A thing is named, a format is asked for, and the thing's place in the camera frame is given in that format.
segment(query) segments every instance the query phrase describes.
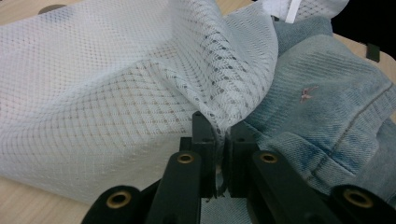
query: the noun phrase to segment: blue fabric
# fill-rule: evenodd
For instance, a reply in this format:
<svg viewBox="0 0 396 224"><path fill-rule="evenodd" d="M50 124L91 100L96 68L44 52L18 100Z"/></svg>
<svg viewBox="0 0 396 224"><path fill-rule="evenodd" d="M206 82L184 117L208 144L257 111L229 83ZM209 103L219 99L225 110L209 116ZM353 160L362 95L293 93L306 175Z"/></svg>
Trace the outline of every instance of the blue fabric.
<svg viewBox="0 0 396 224"><path fill-rule="evenodd" d="M308 184L329 193L381 162L371 161L376 136L395 109L396 88L381 71L334 38L315 35L278 59L273 85L246 123L261 149L279 151ZM394 193L385 185L376 190L383 198Z"/></svg>
<svg viewBox="0 0 396 224"><path fill-rule="evenodd" d="M332 36L330 20L323 17L311 17L293 24L274 21L278 41L278 57L294 45L314 35Z"/></svg>
<svg viewBox="0 0 396 224"><path fill-rule="evenodd" d="M327 19L274 26L274 81L245 119L260 148L282 153L322 192L350 183L395 205L396 125L388 119L396 108L394 85L332 38ZM225 195L203 201L202 223L250 223L246 200Z"/></svg>

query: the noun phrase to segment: mesh laundry bag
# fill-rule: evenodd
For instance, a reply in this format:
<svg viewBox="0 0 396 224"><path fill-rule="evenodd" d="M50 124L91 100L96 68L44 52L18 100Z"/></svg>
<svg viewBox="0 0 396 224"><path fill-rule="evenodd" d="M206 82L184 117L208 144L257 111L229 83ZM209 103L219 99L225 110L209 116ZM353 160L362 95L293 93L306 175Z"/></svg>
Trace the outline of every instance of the mesh laundry bag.
<svg viewBox="0 0 396 224"><path fill-rule="evenodd" d="M261 2L87 0L0 27L0 175L91 203L159 179L200 110L219 139L259 104L277 41Z"/></svg>

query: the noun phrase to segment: denim seam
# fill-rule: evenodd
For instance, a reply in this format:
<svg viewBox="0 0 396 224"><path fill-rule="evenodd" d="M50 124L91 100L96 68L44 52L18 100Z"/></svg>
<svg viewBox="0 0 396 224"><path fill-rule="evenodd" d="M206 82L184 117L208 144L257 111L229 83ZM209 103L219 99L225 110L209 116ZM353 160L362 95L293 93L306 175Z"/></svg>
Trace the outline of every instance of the denim seam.
<svg viewBox="0 0 396 224"><path fill-rule="evenodd" d="M317 168L313 171L311 171L311 176L309 176L307 178L307 180L311 180L314 177L317 177L317 172L321 170L321 168L323 167L323 165L327 162L328 159L332 159L334 162L336 162L337 164L339 164L340 166L344 167L342 164L340 164L338 161L336 161L332 155L339 149L342 141L344 140L344 138L347 136L348 132L350 131L350 129L353 127L353 125L355 124L356 120L358 119L358 117L367 110L367 108L369 108L371 105L373 105L373 103L375 101L377 101L380 97L382 97L387 91L389 91L391 88L393 87L393 83L390 83L389 87L387 87L384 91L382 91L381 93L379 93L369 104L367 104L361 111L359 111L354 118L352 119L352 121L349 122L348 127L344 130L342 136L338 139L338 141L335 143L333 149L330 151L330 153L328 154L327 157L323 157L322 160L319 162Z"/></svg>

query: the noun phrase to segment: wooden table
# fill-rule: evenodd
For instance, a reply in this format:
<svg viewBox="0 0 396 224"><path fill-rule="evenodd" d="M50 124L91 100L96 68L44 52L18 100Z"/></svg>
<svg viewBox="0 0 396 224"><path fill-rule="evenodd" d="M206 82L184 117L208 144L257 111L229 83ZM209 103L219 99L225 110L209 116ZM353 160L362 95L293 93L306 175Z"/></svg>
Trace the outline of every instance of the wooden table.
<svg viewBox="0 0 396 224"><path fill-rule="evenodd" d="M0 25L33 17L43 7L70 5L80 0L0 0ZM221 12L226 15L240 7L247 6L250 0L217 0ZM343 42L355 54L365 57L366 46L340 35L335 38ZM396 83L396 62L388 54L381 52L378 66ZM64 197L29 187L0 177L0 223L62 224L80 223L90 207Z"/></svg>

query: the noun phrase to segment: brass insert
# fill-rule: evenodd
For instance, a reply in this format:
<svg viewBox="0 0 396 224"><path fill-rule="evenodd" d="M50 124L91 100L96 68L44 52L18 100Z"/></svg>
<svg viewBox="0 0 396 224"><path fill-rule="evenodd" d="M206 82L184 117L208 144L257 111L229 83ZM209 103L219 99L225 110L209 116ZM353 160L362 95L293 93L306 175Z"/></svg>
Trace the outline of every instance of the brass insert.
<svg viewBox="0 0 396 224"><path fill-rule="evenodd" d="M344 198L358 207L373 207L373 201L370 199L370 197L356 189L346 189L344 191Z"/></svg>
<svg viewBox="0 0 396 224"><path fill-rule="evenodd" d="M268 162L268 163L276 163L277 162L277 156L272 154L272 153L262 153L260 155L260 159L262 159L262 161Z"/></svg>
<svg viewBox="0 0 396 224"><path fill-rule="evenodd" d="M183 164L187 164L194 161L194 157L190 154L185 153L178 156L177 161Z"/></svg>
<svg viewBox="0 0 396 224"><path fill-rule="evenodd" d="M121 190L113 193L110 197L107 198L107 207L109 208L121 208L128 204L132 199L131 194L126 190Z"/></svg>

